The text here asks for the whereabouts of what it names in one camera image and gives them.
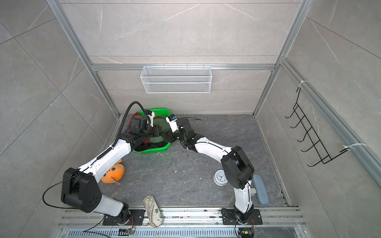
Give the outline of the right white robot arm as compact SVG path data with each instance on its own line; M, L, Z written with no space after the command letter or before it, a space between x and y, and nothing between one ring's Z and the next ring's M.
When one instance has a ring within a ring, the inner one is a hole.
M170 115L166 121L171 128L168 132L170 139L178 140L185 149L207 155L221 164L228 183L234 187L235 218L239 223L248 223L254 211L251 183L255 169L244 150L240 146L220 145L196 133L188 117Z

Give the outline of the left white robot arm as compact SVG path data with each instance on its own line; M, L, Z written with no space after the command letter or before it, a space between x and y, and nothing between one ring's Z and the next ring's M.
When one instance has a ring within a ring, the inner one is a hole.
M85 213L104 214L118 224L130 219L129 206L103 195L99 181L124 156L140 146L144 140L158 136L161 129L154 124L155 113L147 110L145 116L136 116L126 129L105 151L79 168L69 168L63 174L61 201Z

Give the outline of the red polka dot skirt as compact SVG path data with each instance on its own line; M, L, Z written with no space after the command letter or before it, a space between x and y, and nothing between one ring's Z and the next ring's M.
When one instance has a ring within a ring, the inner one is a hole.
M138 134L141 128L142 119L143 119L143 116L139 112L136 112L130 119L130 122L128 125L128 132L133 134Z

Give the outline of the green plastic basket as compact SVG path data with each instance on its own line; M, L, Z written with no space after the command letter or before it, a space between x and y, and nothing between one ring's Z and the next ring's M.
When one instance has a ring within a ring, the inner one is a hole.
M132 149L135 153L158 153L168 149L167 132L171 130L166 121L168 116L169 110L159 108L144 109L131 117L126 133L134 137Z

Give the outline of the white round clock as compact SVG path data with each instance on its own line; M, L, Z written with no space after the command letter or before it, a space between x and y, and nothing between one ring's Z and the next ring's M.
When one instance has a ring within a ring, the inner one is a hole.
M226 186L228 184L228 179L223 169L215 172L213 180L217 186Z

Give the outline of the orange plush toy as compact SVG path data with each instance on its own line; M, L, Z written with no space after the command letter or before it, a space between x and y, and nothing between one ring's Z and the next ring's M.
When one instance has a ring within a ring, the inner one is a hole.
M113 165L101 178L101 181L105 184L115 183L120 185L119 181L124 175L125 167L121 164L122 159L119 160L115 165Z

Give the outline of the patterned beige shoe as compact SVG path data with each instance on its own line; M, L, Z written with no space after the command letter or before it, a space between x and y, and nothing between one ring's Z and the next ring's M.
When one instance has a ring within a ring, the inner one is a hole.
M154 196L148 195L145 197L143 200L143 205L146 210L150 225L154 228L160 227L164 222L164 217L154 199Z

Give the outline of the blue grey insole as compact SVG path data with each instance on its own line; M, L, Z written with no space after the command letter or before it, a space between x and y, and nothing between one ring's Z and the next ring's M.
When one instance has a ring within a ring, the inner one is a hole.
M262 177L258 174L253 174L252 184L254 188L256 189L256 197L258 202L262 205L268 205L269 204L268 193L267 193Z

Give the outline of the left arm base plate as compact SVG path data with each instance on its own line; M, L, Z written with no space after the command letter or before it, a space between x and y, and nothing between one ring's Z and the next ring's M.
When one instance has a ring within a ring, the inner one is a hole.
M137 226L143 224L144 209L129 209L121 212L121 215L117 217L105 215L102 222L103 226L131 226L133 223Z

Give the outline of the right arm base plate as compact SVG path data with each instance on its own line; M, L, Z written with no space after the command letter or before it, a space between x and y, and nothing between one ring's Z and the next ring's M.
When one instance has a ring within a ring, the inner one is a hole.
M253 207L244 213L241 213L237 209L227 209L222 208L220 210L222 215L222 220L224 225L235 225L235 224L243 224L243 225L262 225L263 220L261 213L258 209L254 209Z

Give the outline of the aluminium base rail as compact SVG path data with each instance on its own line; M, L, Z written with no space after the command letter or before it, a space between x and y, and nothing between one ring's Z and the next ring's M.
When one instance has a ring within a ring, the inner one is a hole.
M105 225L95 213L64 210L56 220L55 238L309 238L296 207L259 207L245 225L223 217L219 207L161 208L164 222L151 226L142 209L131 210L135 220L125 226Z

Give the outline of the black wall hook rack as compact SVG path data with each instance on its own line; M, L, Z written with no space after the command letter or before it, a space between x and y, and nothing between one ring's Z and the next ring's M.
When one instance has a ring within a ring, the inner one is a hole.
M297 142L303 143L306 140L309 142L310 146L308 149L301 150L302 153L310 152L311 150L315 151L318 156L318 160L316 162L313 162L312 164L307 164L308 167L314 167L319 164L327 164L331 161L333 161L335 158L341 156L342 154L346 153L347 151L350 151L348 148L344 148L335 156L331 156L328 152L327 148L325 147L323 141L320 139L318 132L313 127L312 123L308 119L307 115L304 113L303 109L298 103L301 89L298 88L296 90L297 98L295 101L294 106L292 107L292 113L289 116L285 116L286 119L292 119L296 118L297 123L294 126L290 126L291 129L297 129L298 127L301 127L304 131L304 136L302 139L298 139Z

